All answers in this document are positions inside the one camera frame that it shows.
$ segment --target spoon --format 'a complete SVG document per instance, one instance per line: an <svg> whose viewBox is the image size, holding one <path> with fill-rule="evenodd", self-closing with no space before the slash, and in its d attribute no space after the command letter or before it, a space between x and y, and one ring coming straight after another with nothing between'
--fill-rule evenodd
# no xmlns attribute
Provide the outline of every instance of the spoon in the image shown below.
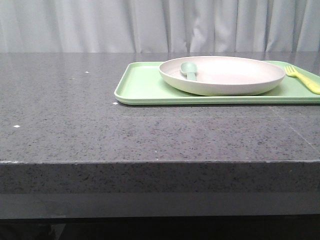
<svg viewBox="0 0 320 240"><path fill-rule="evenodd" d="M197 65L194 62L187 61L181 63L180 71L183 75L186 76L187 80L196 81L196 72L197 72Z"/></svg>

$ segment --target white curtain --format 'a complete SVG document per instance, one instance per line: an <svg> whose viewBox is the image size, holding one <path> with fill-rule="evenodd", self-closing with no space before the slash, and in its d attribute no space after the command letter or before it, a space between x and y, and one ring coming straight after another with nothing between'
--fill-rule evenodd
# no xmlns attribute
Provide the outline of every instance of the white curtain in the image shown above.
<svg viewBox="0 0 320 240"><path fill-rule="evenodd" d="M0 0L0 52L320 50L320 0Z"/></svg>

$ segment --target green tray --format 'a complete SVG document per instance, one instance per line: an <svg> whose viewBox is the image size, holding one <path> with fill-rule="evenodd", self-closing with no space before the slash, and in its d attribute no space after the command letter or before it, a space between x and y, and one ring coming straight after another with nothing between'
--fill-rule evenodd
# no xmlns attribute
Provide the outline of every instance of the green tray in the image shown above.
<svg viewBox="0 0 320 240"><path fill-rule="evenodd" d="M284 68L282 61L266 61ZM315 104L320 95L310 92L298 79L285 76L274 89L254 96L200 96L167 84L159 73L162 62L133 62L126 68L114 91L115 98L127 105L191 104ZM320 77L296 67L302 74L320 83Z"/></svg>

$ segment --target yellow fork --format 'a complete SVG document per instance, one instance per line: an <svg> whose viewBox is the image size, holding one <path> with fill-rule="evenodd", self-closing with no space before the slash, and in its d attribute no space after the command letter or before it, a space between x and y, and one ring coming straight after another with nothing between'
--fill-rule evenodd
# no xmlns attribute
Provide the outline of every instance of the yellow fork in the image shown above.
<svg viewBox="0 0 320 240"><path fill-rule="evenodd" d="M285 73L289 77L298 78L313 93L320 94L320 84L298 72L293 66L286 66Z"/></svg>

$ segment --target white plate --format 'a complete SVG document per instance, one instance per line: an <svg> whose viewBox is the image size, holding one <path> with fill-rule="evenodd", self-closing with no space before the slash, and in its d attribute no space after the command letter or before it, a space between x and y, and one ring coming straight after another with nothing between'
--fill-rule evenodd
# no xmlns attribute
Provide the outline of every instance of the white plate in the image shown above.
<svg viewBox="0 0 320 240"><path fill-rule="evenodd" d="M197 65L197 81L187 80L180 72L184 62ZM203 96L251 96L279 85L285 71L274 64L230 56L192 56L163 62L163 79L179 90Z"/></svg>

